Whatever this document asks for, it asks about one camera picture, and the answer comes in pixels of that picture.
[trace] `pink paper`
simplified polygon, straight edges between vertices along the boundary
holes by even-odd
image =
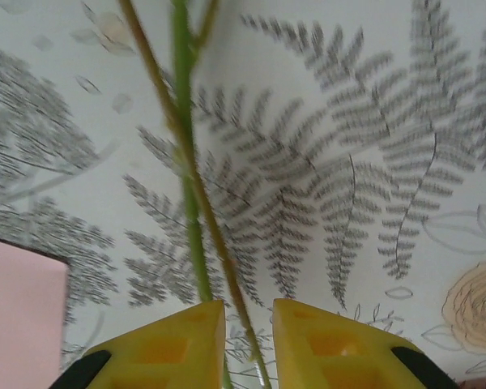
[[[45,389],[59,375],[66,265],[0,242],[0,389]]]

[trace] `floral wallpaper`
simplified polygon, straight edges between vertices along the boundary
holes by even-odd
[[[172,88],[169,5],[135,5]],[[198,302],[157,107],[116,2],[0,0],[0,238],[69,260],[62,368]],[[486,0],[225,2],[194,118],[275,385],[287,297],[486,387]],[[234,385],[258,387],[204,238]]]

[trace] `plant cutting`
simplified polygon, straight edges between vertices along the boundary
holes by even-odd
[[[197,279],[198,295],[201,301],[211,301],[213,299],[203,247],[203,230],[199,222],[201,212],[220,257],[232,303],[237,310],[241,325],[245,329],[245,334],[249,340],[251,359],[256,362],[262,386],[269,389],[271,388],[271,384],[266,372],[265,362],[238,284],[236,262],[235,259],[230,257],[223,234],[212,209],[211,201],[207,196],[202,177],[198,172],[194,124],[191,112],[191,77],[195,65],[201,57],[202,50],[211,35],[215,17],[220,7],[220,1],[209,1],[203,16],[200,31],[197,34],[192,33],[190,30],[188,0],[171,1],[174,70],[173,91],[169,90],[164,81],[162,67],[157,57],[151,51],[132,1],[120,0],[120,4],[126,17],[126,22],[129,24],[137,46],[139,47],[144,65],[147,68],[147,73],[155,86],[167,127],[173,133],[176,141],[174,156],[181,171],[187,235],[191,250],[190,258]],[[227,389],[232,388],[226,360],[224,366],[224,387]]]

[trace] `wallpaper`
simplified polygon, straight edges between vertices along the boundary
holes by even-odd
[[[135,5],[172,88],[168,2]],[[194,120],[275,385],[287,297],[486,388],[486,0],[226,1]],[[0,0],[0,238],[70,262],[62,368],[198,302],[172,149],[115,1]],[[235,388],[259,387],[204,240]]]

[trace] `orange rose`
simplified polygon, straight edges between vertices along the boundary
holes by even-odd
[[[486,353],[486,263],[468,271],[452,287],[442,313],[467,351]]]

